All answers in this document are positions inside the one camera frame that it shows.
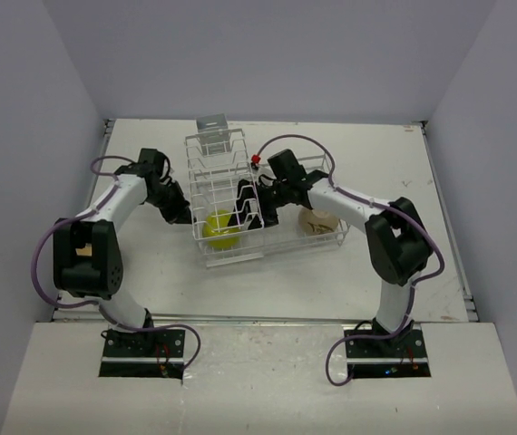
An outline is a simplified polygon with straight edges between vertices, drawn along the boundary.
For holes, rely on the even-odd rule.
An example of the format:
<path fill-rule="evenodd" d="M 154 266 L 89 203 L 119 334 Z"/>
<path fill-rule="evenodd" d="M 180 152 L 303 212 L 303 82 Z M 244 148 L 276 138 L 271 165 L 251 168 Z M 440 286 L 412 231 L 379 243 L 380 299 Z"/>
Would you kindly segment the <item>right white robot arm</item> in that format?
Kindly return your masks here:
<path fill-rule="evenodd" d="M 259 216 L 253 218 L 250 229 L 277 225 L 278 209 L 289 204 L 325 211 L 359 229 L 366 236 L 371 265 L 381 278 L 375 331 L 363 337 L 373 340 L 380 354 L 392 356 L 405 346 L 403 331 L 411 322 L 415 287 L 424 279 L 422 271 L 438 248 L 409 199 L 389 202 L 342 188 L 334 179 L 335 160 L 327 158 L 329 171 L 308 172 L 292 150 L 271 156 L 269 183 L 260 179 L 238 182 L 229 222 L 242 223 L 250 213 L 249 202 L 255 199 Z"/>

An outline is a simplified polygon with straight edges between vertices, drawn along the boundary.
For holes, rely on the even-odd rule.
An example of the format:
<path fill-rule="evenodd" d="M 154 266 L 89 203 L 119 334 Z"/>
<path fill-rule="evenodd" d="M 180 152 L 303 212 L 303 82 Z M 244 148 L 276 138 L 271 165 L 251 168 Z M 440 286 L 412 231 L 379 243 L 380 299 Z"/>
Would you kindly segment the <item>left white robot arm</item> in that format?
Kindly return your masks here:
<path fill-rule="evenodd" d="M 86 210 L 58 220 L 53 240 L 54 285 L 94 305 L 116 330 L 126 333 L 124 344 L 145 356 L 155 349 L 158 330 L 150 311 L 122 288 L 124 267 L 117 233 L 133 211 L 148 204 L 170 225 L 192 222 L 190 202 L 171 176 L 171 161 L 156 149 L 140 150 L 137 160 L 125 159 L 112 182 Z"/>

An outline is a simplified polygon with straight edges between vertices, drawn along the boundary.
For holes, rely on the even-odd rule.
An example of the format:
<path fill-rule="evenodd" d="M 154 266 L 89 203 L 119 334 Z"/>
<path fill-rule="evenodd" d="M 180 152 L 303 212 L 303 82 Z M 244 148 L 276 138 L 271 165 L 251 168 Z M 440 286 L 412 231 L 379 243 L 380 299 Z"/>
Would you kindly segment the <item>white wire dish rack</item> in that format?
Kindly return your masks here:
<path fill-rule="evenodd" d="M 259 190 L 272 183 L 266 162 L 253 169 L 243 130 L 199 132 L 185 138 L 193 238 L 207 267 L 285 250 L 343 244 L 343 220 L 303 224 L 306 213 L 286 205 L 268 213 Z"/>

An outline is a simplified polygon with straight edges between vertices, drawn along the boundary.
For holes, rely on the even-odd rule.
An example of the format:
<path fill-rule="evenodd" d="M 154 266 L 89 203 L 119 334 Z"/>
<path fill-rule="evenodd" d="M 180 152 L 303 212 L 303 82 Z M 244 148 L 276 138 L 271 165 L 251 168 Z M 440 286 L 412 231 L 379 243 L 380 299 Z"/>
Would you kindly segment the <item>beige bowl with drawing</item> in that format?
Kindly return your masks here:
<path fill-rule="evenodd" d="M 299 228 L 307 236 L 333 233 L 339 226 L 339 219 L 326 211 L 302 208 L 298 213 Z"/>

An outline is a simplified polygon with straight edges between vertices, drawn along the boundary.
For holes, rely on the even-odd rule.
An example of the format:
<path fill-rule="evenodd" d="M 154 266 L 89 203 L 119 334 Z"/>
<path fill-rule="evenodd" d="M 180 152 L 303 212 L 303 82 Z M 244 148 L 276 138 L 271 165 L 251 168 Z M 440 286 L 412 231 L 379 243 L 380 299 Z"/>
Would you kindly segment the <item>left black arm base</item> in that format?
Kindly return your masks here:
<path fill-rule="evenodd" d="M 101 337 L 101 378 L 183 379 L 184 330 L 122 333 L 108 329 Z"/>

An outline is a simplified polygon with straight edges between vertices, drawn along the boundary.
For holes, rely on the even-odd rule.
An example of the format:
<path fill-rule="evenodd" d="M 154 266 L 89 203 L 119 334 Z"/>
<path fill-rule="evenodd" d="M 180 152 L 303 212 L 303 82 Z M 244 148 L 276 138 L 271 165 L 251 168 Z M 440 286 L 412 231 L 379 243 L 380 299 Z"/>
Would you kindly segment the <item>yellow-green bowl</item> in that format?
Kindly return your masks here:
<path fill-rule="evenodd" d="M 218 209 L 207 215 L 202 235 L 206 243 L 216 249 L 230 249 L 239 242 L 240 228 L 232 226 L 231 213 L 224 209 Z"/>

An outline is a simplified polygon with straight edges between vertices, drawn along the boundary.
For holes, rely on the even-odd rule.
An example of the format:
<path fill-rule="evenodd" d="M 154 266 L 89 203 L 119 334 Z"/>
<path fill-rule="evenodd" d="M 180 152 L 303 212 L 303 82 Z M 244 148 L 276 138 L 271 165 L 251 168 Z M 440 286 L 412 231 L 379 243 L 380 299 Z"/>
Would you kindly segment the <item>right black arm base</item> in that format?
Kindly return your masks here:
<path fill-rule="evenodd" d="M 420 325 L 391 340 L 345 343 L 347 374 L 353 379 L 429 378 L 431 369 Z"/>

